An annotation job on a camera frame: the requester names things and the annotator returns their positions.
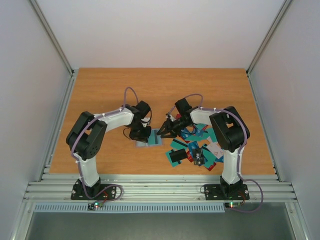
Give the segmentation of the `teal card with black stripe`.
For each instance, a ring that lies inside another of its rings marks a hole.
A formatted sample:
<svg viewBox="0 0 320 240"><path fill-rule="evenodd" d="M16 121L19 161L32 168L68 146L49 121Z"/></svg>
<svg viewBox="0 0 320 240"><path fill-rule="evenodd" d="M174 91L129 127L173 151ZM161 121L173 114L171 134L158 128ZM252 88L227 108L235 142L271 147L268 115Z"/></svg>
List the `teal card with black stripe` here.
<svg viewBox="0 0 320 240"><path fill-rule="evenodd" d="M158 132L157 128L151 130L151 134L150 134L150 137L148 138L148 143L147 143L149 147L162 145L162 139L159 135L157 135L157 132Z"/></svg>

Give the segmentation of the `pink leather card holder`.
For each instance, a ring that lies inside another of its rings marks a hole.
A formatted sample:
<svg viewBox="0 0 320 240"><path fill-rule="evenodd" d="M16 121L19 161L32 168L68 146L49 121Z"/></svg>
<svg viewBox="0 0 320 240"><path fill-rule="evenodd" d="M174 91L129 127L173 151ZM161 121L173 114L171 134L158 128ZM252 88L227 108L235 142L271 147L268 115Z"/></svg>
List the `pink leather card holder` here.
<svg viewBox="0 0 320 240"><path fill-rule="evenodd" d="M153 128L147 142L136 141L135 146L138 148L161 146L163 141L161 136L157 135L158 130L159 128Z"/></svg>

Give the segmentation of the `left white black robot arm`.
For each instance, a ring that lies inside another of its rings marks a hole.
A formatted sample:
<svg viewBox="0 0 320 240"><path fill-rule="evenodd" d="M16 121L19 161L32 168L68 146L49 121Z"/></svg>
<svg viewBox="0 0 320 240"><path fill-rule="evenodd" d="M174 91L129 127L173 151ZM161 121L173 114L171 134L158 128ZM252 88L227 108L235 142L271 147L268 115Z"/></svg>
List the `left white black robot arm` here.
<svg viewBox="0 0 320 240"><path fill-rule="evenodd" d="M101 199L108 191L116 191L115 185L101 184L97 172L96 155L99 152L104 136L107 132L119 127L130 129L129 139L147 143L152 128L150 120L150 106L140 101L137 105L128 105L107 113L92 114L84 111L80 114L66 137L70 155L77 164L79 178L72 187L73 200Z"/></svg>

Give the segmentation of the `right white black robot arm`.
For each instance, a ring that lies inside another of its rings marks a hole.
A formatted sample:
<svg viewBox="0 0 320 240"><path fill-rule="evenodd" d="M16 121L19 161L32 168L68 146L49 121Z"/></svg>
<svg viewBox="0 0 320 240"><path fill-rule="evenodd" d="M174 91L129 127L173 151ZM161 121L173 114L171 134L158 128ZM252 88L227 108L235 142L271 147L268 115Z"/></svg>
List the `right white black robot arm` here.
<svg viewBox="0 0 320 240"><path fill-rule="evenodd" d="M174 107L180 118L166 114L166 120L157 132L161 138L175 138L193 124L211 125L220 148L223 150L223 171L219 191L225 198L234 197L241 186L241 163L250 131L234 106L226 108L192 107L186 98L178 100Z"/></svg>

